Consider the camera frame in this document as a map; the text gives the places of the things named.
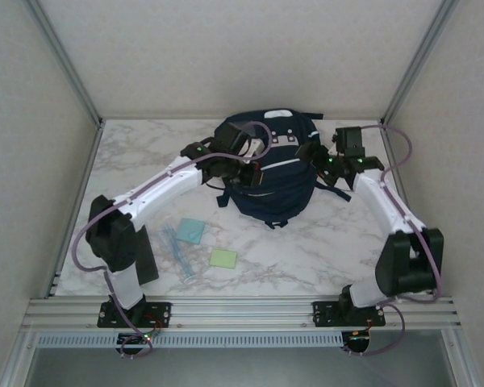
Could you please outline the aluminium front frame rail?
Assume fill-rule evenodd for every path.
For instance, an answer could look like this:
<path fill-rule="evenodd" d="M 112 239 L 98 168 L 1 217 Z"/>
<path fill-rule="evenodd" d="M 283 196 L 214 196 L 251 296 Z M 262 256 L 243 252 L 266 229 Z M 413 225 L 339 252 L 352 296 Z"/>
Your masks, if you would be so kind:
<path fill-rule="evenodd" d="M 148 297 L 149 302 L 171 304 L 168 331 L 313 331 L 312 303 L 325 297 Z M 29 302 L 21 331 L 97 331 L 103 297 L 56 296 Z M 384 309 L 386 325 L 380 331 L 397 331 L 400 318 L 408 330 L 461 328 L 452 298 L 432 304 L 402 301 Z"/>

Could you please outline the black controller board with LEDs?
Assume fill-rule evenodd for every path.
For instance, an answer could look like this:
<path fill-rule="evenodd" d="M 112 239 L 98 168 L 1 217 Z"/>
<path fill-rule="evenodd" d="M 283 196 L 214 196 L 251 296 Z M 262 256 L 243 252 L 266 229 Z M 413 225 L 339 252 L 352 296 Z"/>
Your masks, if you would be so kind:
<path fill-rule="evenodd" d="M 344 339 L 346 347 L 353 352 L 365 352 L 370 343 L 369 330 L 351 331 Z"/>
<path fill-rule="evenodd" d="M 161 335 L 160 331 L 143 332 L 142 335 L 135 333 L 119 333 L 116 339 L 117 346 L 131 347 L 151 347 L 156 343 L 156 339 Z"/>

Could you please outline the teal sticky note pad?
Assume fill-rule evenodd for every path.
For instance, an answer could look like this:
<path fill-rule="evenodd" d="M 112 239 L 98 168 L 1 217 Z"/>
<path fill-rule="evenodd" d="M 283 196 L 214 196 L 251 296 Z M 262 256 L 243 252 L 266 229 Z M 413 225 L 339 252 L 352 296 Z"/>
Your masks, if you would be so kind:
<path fill-rule="evenodd" d="M 205 226 L 203 221 L 182 218 L 176 231 L 176 239 L 186 243 L 200 244 Z"/>

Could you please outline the navy blue backpack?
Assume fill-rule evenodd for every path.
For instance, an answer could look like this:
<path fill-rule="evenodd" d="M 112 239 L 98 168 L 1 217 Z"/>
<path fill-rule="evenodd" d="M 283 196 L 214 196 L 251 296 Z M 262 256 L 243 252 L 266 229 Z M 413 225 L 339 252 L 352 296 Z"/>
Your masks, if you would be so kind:
<path fill-rule="evenodd" d="M 271 229 L 283 228 L 306 207 L 316 189 L 318 176 L 314 167 L 295 156 L 308 141 L 320 144 L 314 124 L 323 115 L 292 109 L 253 110 L 224 119 L 243 128 L 253 138 L 271 144 L 261 163 L 263 181 L 251 187 L 223 180 L 223 193 L 218 207 L 234 202 L 241 214 L 261 220 Z"/>

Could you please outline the clear plastic ruler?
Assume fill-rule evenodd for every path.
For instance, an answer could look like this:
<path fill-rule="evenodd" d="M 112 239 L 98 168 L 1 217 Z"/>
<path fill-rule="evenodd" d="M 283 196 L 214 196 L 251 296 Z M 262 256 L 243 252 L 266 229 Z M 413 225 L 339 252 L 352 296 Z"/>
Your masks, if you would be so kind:
<path fill-rule="evenodd" d="M 177 235 L 175 230 L 170 225 L 165 225 L 163 228 L 163 234 L 166 238 L 169 250 L 171 251 L 173 258 L 180 262 L 182 259 L 182 251 L 177 241 Z"/>

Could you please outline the aluminium frame leg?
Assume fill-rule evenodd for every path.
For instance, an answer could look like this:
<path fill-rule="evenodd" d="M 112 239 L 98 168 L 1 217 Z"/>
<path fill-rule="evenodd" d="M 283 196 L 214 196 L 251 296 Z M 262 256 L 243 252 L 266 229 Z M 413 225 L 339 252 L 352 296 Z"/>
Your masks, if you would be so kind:
<path fill-rule="evenodd" d="M 24 387 L 39 342 L 36 332 L 19 332 L 0 378 L 0 387 Z"/>
<path fill-rule="evenodd" d="M 456 387 L 484 387 L 463 330 L 441 331 Z"/>

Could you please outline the light green sticky note pad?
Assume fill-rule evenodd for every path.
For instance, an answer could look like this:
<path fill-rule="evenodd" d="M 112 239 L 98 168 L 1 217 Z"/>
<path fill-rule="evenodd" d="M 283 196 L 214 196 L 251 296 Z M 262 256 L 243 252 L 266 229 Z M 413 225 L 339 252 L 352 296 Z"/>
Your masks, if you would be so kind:
<path fill-rule="evenodd" d="M 236 266 L 237 253 L 227 250 L 213 249 L 209 264 L 218 268 L 234 269 Z"/>

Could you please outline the black pencil case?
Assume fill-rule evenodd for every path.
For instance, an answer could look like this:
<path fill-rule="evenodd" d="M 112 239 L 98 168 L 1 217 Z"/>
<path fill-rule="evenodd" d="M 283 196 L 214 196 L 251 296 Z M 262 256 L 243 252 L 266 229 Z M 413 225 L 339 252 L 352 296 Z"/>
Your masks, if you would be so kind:
<path fill-rule="evenodd" d="M 152 246 L 146 226 L 136 233 L 138 241 L 138 255 L 136 257 L 136 273 L 140 285 L 145 285 L 159 278 Z"/>

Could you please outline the clear plastic tube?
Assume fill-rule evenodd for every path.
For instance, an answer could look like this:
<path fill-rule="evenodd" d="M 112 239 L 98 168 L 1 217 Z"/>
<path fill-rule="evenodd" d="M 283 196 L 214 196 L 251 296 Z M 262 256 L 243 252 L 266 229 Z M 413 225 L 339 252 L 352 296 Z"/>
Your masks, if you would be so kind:
<path fill-rule="evenodd" d="M 191 281 L 194 278 L 195 273 L 182 250 L 181 250 L 181 261 L 180 262 L 177 261 L 177 263 L 181 268 L 181 272 L 184 280 Z"/>

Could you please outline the aluminium frame post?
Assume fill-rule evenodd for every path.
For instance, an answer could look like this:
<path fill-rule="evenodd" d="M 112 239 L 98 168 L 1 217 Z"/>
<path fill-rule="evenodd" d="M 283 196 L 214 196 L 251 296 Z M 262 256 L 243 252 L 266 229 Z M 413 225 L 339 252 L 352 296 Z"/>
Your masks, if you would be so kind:
<path fill-rule="evenodd" d="M 437 40 L 440 38 L 446 24 L 450 20 L 460 0 L 441 0 L 436 9 L 436 13 L 428 24 L 427 30 L 423 34 L 418 48 L 415 50 L 407 69 L 402 75 L 393 96 L 386 106 L 379 122 L 389 123 L 399 112 L 404 100 L 409 94 L 417 77 L 420 74 L 424 64 L 428 60 L 432 49 L 435 47 Z"/>
<path fill-rule="evenodd" d="M 91 122 L 96 128 L 100 128 L 102 126 L 103 118 L 98 113 L 91 96 L 86 90 L 81 77 L 78 75 L 73 62 L 66 52 L 64 45 L 56 33 L 56 30 L 40 0 L 22 0 L 22 3 L 26 6 L 27 11 L 31 14 L 35 24 L 40 29 L 41 35 L 44 37 L 52 54 L 55 56 L 63 74 L 69 81 L 70 86 L 76 93 L 77 99 L 84 107 Z"/>

